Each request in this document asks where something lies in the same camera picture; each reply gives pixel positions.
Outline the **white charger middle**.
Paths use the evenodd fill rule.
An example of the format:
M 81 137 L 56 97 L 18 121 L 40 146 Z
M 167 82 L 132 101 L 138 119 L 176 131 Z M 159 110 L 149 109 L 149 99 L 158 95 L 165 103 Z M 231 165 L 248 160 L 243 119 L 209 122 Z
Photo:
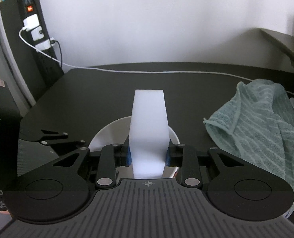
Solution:
M 32 36 L 33 41 L 37 41 L 37 40 L 44 38 L 44 33 L 43 33 L 42 27 L 39 26 L 39 27 L 36 27 L 35 29 L 33 29 L 31 31 L 31 36 Z

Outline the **white melamine sponge block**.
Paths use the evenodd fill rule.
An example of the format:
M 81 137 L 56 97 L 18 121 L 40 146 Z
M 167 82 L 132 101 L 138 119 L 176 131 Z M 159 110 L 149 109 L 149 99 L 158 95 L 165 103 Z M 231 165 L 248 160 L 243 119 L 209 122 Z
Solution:
M 169 142 L 163 90 L 136 90 L 129 130 L 134 178 L 162 177 Z

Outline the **black power strip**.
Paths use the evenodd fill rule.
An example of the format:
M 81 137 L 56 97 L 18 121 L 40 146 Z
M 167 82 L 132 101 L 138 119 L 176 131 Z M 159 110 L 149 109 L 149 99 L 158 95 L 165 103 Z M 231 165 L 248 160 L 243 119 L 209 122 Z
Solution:
M 48 84 L 53 84 L 64 73 L 60 63 L 57 62 L 53 48 L 57 43 L 47 31 L 40 0 L 17 0 L 17 5 L 24 26 L 30 22 L 38 22 L 33 29 L 27 28 L 22 33 L 22 37 L 32 46 L 30 50 L 42 79 Z

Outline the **white curved pole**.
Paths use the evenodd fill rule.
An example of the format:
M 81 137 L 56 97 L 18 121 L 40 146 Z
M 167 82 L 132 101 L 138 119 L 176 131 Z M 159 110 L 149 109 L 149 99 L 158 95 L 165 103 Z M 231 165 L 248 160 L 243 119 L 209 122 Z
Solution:
M 36 101 L 31 94 L 26 82 L 19 70 L 19 67 L 12 54 L 12 49 L 9 45 L 6 31 L 2 20 L 0 10 L 0 52 L 1 52 L 1 65 L 0 65 L 0 78 L 5 80 L 10 89 L 17 106 L 21 109 L 31 108 L 36 104 Z

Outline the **teal striped dish towel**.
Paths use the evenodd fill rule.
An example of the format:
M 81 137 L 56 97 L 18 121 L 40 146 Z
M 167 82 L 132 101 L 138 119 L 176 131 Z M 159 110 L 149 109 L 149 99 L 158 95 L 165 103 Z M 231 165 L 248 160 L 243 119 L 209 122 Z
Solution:
M 286 180 L 294 192 L 294 109 L 281 84 L 239 82 L 204 125 L 217 147 Z M 294 202 L 285 216 L 293 212 Z

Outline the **white charger top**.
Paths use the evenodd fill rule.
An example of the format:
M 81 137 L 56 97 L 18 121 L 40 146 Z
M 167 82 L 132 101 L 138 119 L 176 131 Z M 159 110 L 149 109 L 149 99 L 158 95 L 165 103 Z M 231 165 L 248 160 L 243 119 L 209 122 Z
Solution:
M 38 27 L 40 25 L 38 15 L 33 14 L 31 16 L 28 16 L 27 18 L 25 18 L 23 20 L 23 24 L 24 24 L 24 26 L 23 26 L 22 30 L 24 30 L 24 31 L 31 31 L 31 30 L 35 29 L 36 27 Z

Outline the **dark wall shelf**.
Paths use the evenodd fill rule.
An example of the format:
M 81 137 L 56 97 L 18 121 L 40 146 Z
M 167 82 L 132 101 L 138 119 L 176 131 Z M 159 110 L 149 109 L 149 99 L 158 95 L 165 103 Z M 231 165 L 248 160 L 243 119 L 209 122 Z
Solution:
M 294 36 L 268 29 L 260 28 L 259 30 L 266 40 L 290 58 L 291 64 L 294 67 Z

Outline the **white ceramic bowl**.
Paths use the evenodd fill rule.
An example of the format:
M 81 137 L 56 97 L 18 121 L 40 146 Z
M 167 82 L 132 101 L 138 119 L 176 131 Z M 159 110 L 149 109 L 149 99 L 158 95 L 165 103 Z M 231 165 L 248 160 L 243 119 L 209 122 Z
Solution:
M 112 123 L 106 125 L 102 128 L 92 139 L 89 144 L 89 149 L 91 152 L 100 151 L 104 146 L 111 145 L 113 143 L 123 144 L 125 143 L 130 129 L 131 116 L 123 117 L 113 121 Z M 169 135 L 171 142 L 176 145 L 180 143 L 178 136 L 169 128 Z M 163 171 L 162 178 L 175 178 L 178 173 L 178 167 L 168 167 L 166 166 Z M 117 183 L 120 179 L 133 179 L 133 166 L 129 167 L 117 167 L 116 168 L 116 180 Z

